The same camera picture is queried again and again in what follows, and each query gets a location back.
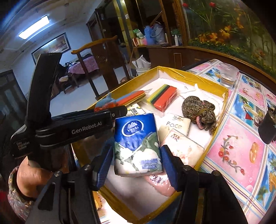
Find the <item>patterned tablecloth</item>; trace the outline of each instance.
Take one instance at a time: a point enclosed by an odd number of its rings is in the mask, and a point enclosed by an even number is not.
[[[85,63],[85,66],[87,67],[88,72],[92,72],[96,69],[99,69],[94,56],[91,56],[89,58],[86,58],[83,60]],[[81,63],[78,62],[74,65],[72,65],[71,67],[69,67],[68,72],[70,72],[71,74],[75,73],[75,74],[84,74],[83,68],[81,66]]]
[[[220,61],[213,59],[193,74],[220,82]],[[257,224],[276,196],[276,142],[263,143],[258,134],[276,96],[250,77],[240,74],[229,91],[220,130],[201,165],[201,171],[220,171],[236,195],[249,224]]]

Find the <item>fluorescent light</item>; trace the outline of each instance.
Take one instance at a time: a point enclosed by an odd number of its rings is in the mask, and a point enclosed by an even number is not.
[[[18,36],[22,39],[26,40],[29,36],[31,36],[33,33],[41,29],[42,27],[49,24],[48,16],[42,17],[41,20],[37,21],[35,24],[31,25],[28,29],[21,32]]]

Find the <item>framed picture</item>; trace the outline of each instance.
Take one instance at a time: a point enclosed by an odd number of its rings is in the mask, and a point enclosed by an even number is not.
[[[54,39],[50,40],[46,44],[42,45],[41,47],[37,48],[33,53],[32,57],[34,63],[36,64],[38,57],[40,54],[43,53],[64,53],[70,50],[71,47],[69,45],[66,33],[63,33]]]

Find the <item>screw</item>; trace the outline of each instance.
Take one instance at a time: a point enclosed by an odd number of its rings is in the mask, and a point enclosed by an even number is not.
[[[90,164],[87,164],[84,166],[84,170],[90,170],[91,169],[91,165]]]
[[[191,167],[190,167],[189,165],[184,165],[184,166],[183,166],[183,169],[184,169],[184,170],[190,170]]]
[[[56,177],[59,177],[60,175],[62,175],[62,172],[60,170],[56,171],[54,174]]]
[[[215,176],[219,176],[221,173],[220,172],[218,172],[217,170],[215,170],[214,172],[213,172],[213,174],[215,175]]]

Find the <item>chair back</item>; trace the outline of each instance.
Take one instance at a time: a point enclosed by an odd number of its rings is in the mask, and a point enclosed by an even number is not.
[[[92,54],[95,58],[95,61],[99,67],[100,73],[103,75],[103,78],[106,82],[106,85],[108,87],[108,90],[114,90],[119,86],[116,74],[113,69],[113,61],[114,56],[117,56],[117,62],[121,64],[121,66],[124,69],[125,76],[127,80],[130,80],[130,76],[128,74],[125,61],[123,59],[123,56],[119,50],[119,47],[116,44],[117,36],[114,36],[112,38],[104,38],[100,40],[93,41],[91,43],[85,44],[81,48],[77,50],[71,51],[71,54],[76,54],[80,64],[85,72],[86,77],[88,78],[90,85],[96,95],[96,99],[99,97],[99,93],[92,81],[92,79],[89,76],[89,72],[87,70],[87,67],[85,66],[85,63],[81,57],[81,52],[87,49],[91,49]]]

